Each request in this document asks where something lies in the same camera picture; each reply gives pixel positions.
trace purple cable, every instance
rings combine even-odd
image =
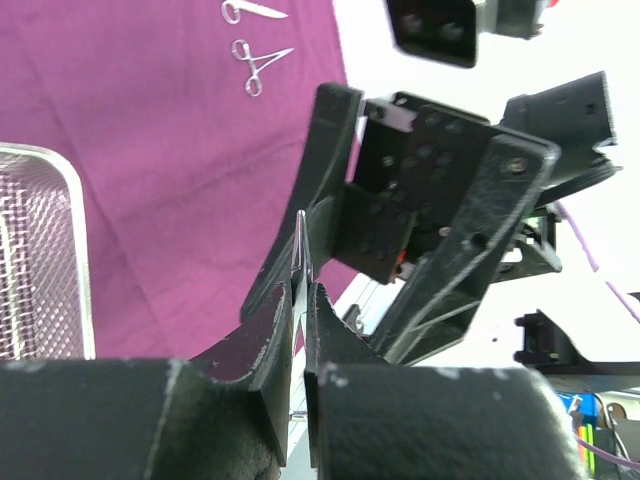
[[[571,227],[571,230],[573,231],[573,234],[578,239],[578,242],[580,242],[580,245],[582,246],[582,250],[587,256],[589,265],[591,265],[591,269],[594,272],[597,272],[598,270],[600,270],[600,266],[598,265],[598,262],[596,262],[593,252],[591,252],[591,250],[589,249],[589,246],[587,245],[587,240],[584,238],[584,235],[580,231],[580,228],[578,227],[578,223],[575,221],[575,219],[571,216],[567,208],[561,202],[556,202],[556,206],[558,207],[558,210],[560,211],[562,217],[567,221],[567,223]],[[618,288],[616,288],[616,286],[613,283],[611,283],[610,281],[607,281],[605,283],[607,287],[609,287],[609,290],[611,290],[611,292],[616,296],[616,298],[620,300],[624,308],[627,309],[629,314],[631,314],[631,316],[635,318],[638,323],[640,323],[640,308],[633,305],[629,301],[630,299],[627,297],[627,295],[625,295]]]
[[[631,470],[636,470],[636,471],[640,472],[640,463],[634,462],[632,460],[627,460],[626,458],[616,457],[615,455],[613,455],[613,454],[611,454],[609,452],[605,452],[604,450],[602,450],[602,449],[600,449],[598,447],[594,447],[590,443],[585,442],[583,439],[581,439],[577,435],[576,435],[576,440],[584,448],[586,448],[590,452],[593,452],[595,455],[597,455],[598,457],[602,458],[603,460],[606,460],[606,461],[611,462],[611,463],[615,463],[616,465],[620,465],[621,467],[626,467],[626,468],[629,468]]]

